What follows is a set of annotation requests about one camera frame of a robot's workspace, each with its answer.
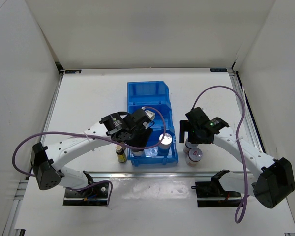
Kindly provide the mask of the silver-lid blue-label bottle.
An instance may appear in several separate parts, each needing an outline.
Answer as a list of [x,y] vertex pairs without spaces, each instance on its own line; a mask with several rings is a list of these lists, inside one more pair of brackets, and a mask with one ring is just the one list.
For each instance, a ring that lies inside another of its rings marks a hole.
[[131,150],[131,153],[134,157],[142,157],[144,156],[144,151],[143,150]]
[[165,133],[165,135],[161,134],[159,136],[159,145],[157,149],[157,155],[158,156],[167,156],[169,154],[173,138],[171,134]]

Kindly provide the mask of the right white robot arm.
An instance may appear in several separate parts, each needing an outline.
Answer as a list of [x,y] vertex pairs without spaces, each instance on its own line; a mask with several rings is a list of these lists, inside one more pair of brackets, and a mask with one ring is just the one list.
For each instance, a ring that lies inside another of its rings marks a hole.
[[227,192],[244,193],[255,197],[263,206],[274,208],[295,190],[292,165],[282,157],[276,159],[259,151],[250,143],[236,137],[235,132],[221,118],[209,119],[200,108],[186,113],[186,120],[179,122],[179,141],[192,144],[214,144],[227,151],[248,169],[251,176],[221,170],[209,182],[204,191],[210,195],[225,196]]

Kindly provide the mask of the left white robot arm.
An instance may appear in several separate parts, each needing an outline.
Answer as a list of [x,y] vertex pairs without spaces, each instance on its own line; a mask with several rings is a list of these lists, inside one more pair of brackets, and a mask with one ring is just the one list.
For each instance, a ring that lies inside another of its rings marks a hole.
[[55,186],[75,189],[87,197],[93,192],[93,181],[86,171],[77,171],[66,164],[79,156],[110,143],[126,144],[144,148],[152,133],[149,124],[155,113],[138,109],[134,113],[112,113],[98,123],[68,139],[44,146],[37,143],[32,147],[31,165],[40,190]]

